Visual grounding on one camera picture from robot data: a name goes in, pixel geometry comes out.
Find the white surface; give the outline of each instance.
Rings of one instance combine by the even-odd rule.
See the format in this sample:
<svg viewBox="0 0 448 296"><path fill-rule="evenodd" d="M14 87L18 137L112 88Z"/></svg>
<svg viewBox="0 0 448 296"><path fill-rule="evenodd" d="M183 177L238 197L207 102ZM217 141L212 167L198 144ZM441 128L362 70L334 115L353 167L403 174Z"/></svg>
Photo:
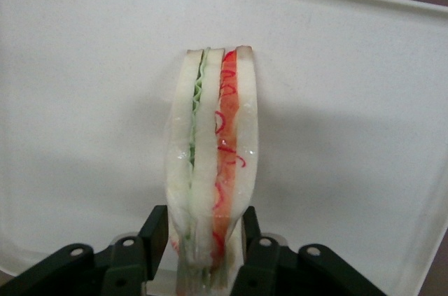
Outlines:
<svg viewBox="0 0 448 296"><path fill-rule="evenodd" d="M416 294L447 221L447 25L399 0L0 0L1 268L138 230L185 50L248 44L262 230Z"/></svg>

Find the plastic wrap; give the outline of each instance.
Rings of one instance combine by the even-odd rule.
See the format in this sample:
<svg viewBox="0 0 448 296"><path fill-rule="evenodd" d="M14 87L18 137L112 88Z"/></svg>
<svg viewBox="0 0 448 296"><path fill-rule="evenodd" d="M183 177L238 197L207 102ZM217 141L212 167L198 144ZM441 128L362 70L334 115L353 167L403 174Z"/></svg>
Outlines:
<svg viewBox="0 0 448 296"><path fill-rule="evenodd" d="M178 295L228 295L242 262L241 226L258 160L252 49L188 51L167 148Z"/></svg>

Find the screw hole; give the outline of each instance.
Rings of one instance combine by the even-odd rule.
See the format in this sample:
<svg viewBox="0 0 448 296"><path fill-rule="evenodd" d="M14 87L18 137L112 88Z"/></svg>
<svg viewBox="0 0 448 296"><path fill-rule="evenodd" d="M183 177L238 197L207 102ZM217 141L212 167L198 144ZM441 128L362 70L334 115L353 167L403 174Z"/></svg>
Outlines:
<svg viewBox="0 0 448 296"><path fill-rule="evenodd" d="M82 248L75 248L70 252L70 256L78 256L84 253L84 249Z"/></svg>
<svg viewBox="0 0 448 296"><path fill-rule="evenodd" d="M123 246L129 247L135 244L135 241L133 239L127 239L123 241Z"/></svg>
<svg viewBox="0 0 448 296"><path fill-rule="evenodd" d="M118 280L115 282L115 285L116 285L117 287L123 287L123 286L126 285L126 280L125 280L125 279L118 279Z"/></svg>
<svg viewBox="0 0 448 296"><path fill-rule="evenodd" d="M258 285L258 282L257 282L257 280L249 280L248 284L249 284L249 287L256 288Z"/></svg>

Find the white plastic tray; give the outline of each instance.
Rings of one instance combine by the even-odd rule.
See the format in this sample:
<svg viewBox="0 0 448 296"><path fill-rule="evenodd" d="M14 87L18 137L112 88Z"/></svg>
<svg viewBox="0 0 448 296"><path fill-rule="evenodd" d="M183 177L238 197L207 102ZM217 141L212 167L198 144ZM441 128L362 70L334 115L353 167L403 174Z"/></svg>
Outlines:
<svg viewBox="0 0 448 296"><path fill-rule="evenodd" d="M417 294L447 226L448 9L404 0L0 0L0 268L137 231L185 50L241 44L262 230Z"/></svg>

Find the tomato slice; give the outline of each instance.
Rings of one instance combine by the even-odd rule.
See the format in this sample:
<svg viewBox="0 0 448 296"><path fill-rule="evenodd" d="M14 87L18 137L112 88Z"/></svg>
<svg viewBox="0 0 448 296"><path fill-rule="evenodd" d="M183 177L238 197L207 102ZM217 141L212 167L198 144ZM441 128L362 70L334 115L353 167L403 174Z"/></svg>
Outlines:
<svg viewBox="0 0 448 296"><path fill-rule="evenodd" d="M230 223L232 196L237 166L237 128L235 118L239 109L237 84L237 51L229 52L223 60L220 73L219 111L220 124L216 130L218 141L218 173L215 182L213 207L212 258L217 265L224 256L225 235Z"/></svg>

